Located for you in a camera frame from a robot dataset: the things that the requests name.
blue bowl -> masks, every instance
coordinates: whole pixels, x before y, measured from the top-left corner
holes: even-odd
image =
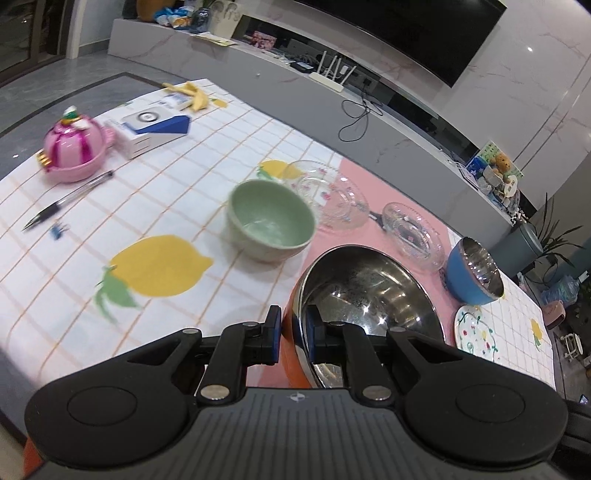
[[[501,273],[488,251],[469,237],[462,238],[447,259],[449,292],[468,305],[484,305],[502,297]]]

oval glass dish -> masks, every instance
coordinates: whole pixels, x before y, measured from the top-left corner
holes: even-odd
[[[389,203],[382,211],[388,236],[418,270],[435,272],[445,263],[439,234],[425,218],[402,203]]]
[[[298,160],[281,177],[284,185],[310,205],[321,228],[353,230],[369,219],[369,205],[359,187],[327,165]]]

gray bin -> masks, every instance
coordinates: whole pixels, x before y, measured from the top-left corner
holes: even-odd
[[[515,277],[543,252],[540,240],[529,223],[522,223],[490,251],[496,266],[509,278]]]

pink container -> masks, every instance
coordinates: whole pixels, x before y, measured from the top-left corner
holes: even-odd
[[[45,135],[43,150],[37,154],[37,160],[52,180],[79,181],[102,167],[106,149],[113,141],[111,129],[73,111],[64,114],[64,118]]]

television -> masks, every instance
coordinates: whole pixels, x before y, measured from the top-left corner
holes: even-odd
[[[506,10],[498,0],[296,0],[392,45],[452,86]]]

